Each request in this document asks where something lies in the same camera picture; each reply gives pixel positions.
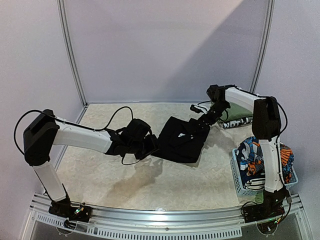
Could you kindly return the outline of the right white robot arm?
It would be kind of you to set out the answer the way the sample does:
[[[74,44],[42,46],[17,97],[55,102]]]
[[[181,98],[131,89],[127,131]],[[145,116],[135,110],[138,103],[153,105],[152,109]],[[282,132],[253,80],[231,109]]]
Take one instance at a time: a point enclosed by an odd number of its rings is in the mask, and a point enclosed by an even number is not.
[[[197,119],[191,119],[193,131],[210,128],[235,103],[252,113],[252,137],[248,137],[237,149],[238,169],[244,177],[244,187],[250,190],[263,190],[266,199],[259,206],[262,218],[269,218],[278,210],[278,202],[288,196],[283,177],[280,149],[282,133],[280,106],[273,96],[260,96],[247,92],[235,85],[211,85],[207,95],[213,103],[203,109],[191,105],[194,112],[202,112]]]

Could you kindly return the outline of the black garment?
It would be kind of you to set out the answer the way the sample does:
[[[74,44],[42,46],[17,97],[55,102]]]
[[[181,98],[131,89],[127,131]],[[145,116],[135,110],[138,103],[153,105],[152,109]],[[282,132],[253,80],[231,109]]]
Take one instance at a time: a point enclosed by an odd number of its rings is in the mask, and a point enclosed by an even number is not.
[[[161,130],[157,142],[159,150],[152,156],[181,164],[198,161],[210,126],[202,125],[194,118],[184,121],[171,116]]]

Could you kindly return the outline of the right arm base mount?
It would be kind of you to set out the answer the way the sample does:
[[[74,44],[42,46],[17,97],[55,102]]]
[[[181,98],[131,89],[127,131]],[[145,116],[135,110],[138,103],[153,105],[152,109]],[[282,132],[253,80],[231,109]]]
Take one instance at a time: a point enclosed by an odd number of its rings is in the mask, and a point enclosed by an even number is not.
[[[283,219],[286,216],[282,204],[272,210],[267,210],[263,203],[256,203],[254,201],[245,202],[240,208],[240,214],[244,218],[245,223],[259,221],[274,221],[278,223],[278,219]]]

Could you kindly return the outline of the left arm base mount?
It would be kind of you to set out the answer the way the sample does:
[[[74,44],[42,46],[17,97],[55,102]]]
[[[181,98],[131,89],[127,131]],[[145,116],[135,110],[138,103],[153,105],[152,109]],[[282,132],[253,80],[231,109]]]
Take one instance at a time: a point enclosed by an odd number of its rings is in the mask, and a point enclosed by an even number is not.
[[[51,201],[48,213],[58,217],[68,219],[69,221],[79,221],[88,223],[92,216],[93,208],[85,203],[72,205],[67,196],[60,201]]]

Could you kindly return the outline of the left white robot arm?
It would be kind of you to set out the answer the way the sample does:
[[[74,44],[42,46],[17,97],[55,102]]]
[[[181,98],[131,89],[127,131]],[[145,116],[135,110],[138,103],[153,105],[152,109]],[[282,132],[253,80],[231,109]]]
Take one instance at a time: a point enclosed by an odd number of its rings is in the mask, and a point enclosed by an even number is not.
[[[46,109],[23,132],[24,160],[33,168],[55,209],[63,216],[74,213],[74,205],[66,200],[67,192],[56,170],[50,163],[53,146],[71,146],[103,153],[109,156],[134,155],[140,161],[159,149],[151,127],[141,119],[133,118],[117,130],[96,129],[68,122]]]

